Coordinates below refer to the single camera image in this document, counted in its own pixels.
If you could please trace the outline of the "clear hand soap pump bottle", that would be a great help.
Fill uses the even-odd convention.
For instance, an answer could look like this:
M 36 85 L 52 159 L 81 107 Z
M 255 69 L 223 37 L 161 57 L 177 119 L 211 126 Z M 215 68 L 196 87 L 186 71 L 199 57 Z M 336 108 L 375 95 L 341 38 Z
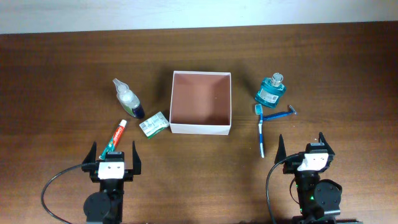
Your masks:
M 116 87 L 116 97 L 124 110 L 134 118 L 143 119 L 145 116 L 144 109 L 139 98 L 131 91 L 129 86 L 117 78 L 113 79 Z

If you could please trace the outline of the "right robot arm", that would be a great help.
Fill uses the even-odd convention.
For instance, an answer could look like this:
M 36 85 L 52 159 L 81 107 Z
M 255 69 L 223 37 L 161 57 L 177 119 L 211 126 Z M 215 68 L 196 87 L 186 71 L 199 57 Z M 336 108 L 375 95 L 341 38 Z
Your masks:
M 340 215 L 342 186 L 330 179 L 321 179 L 335 157 L 335 152 L 326 142 L 322 133 L 318 142 L 308 143 L 303 152 L 288 156 L 284 139 L 279 136 L 279 145 L 274 165 L 269 171 L 266 183 L 269 183 L 274 169 L 282 165 L 284 174 L 293 174 L 291 185 L 297 189 L 300 215 L 292 218 L 292 223 L 327 224 L 359 223 L 358 220 L 337 220 Z

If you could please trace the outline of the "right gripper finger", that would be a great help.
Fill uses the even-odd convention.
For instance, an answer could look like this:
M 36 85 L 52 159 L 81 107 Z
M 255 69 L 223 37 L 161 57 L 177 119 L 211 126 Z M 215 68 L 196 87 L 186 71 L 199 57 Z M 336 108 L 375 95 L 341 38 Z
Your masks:
M 319 143 L 323 143 L 325 149 L 327 150 L 329 155 L 335 155 L 335 152 L 333 151 L 333 149 L 330 147 L 330 145 L 327 143 L 324 135 L 322 132 L 319 132 L 319 137 L 318 137 L 318 142 Z
M 274 164 L 278 164 L 280 161 L 283 161 L 286 157 L 287 156 L 286 156 L 284 139 L 283 139 L 282 134 L 280 134 L 279 135 L 278 149 L 277 149 L 277 153 L 275 155 Z

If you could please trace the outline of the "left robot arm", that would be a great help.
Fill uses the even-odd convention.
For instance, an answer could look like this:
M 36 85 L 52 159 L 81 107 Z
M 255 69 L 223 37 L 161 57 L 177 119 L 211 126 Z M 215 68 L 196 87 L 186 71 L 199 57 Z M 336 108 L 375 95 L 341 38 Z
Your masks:
M 104 159 L 96 159 L 96 143 L 83 160 L 82 171 L 89 173 L 99 191 L 85 200 L 83 211 L 87 223 L 121 223 L 123 220 L 124 183 L 141 174 L 141 160 L 132 145 L 132 168 L 125 168 L 123 152 L 107 152 Z

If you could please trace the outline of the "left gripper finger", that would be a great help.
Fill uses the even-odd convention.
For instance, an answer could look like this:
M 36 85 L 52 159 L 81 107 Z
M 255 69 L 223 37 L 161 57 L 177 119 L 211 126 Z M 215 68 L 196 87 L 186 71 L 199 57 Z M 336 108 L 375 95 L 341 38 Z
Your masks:
M 97 148 L 97 144 L 96 144 L 96 141 L 94 141 L 89 153 L 84 158 L 82 164 L 91 164 L 91 163 L 96 162 L 96 148 Z
M 142 170 L 142 162 L 137 153 L 135 141 L 132 142 L 132 165 L 133 170 Z

